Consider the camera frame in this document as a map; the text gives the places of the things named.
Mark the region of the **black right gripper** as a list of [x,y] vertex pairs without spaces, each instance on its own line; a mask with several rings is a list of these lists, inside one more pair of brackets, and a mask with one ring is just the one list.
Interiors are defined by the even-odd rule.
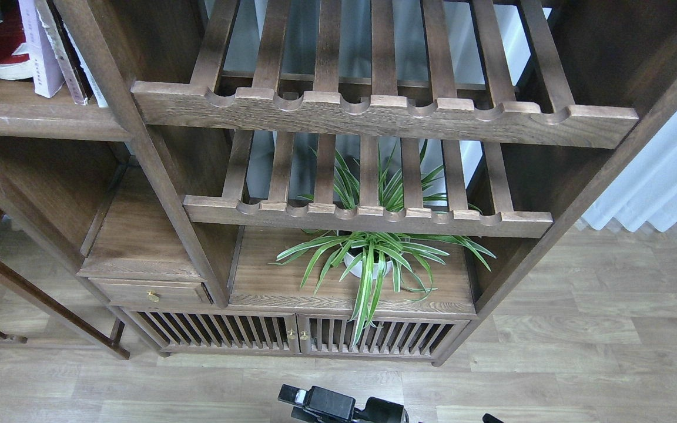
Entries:
[[409,422],[405,407],[396,402],[369,397],[365,409],[339,392],[313,386],[309,390],[283,384],[279,401],[293,406],[291,416],[306,422]]

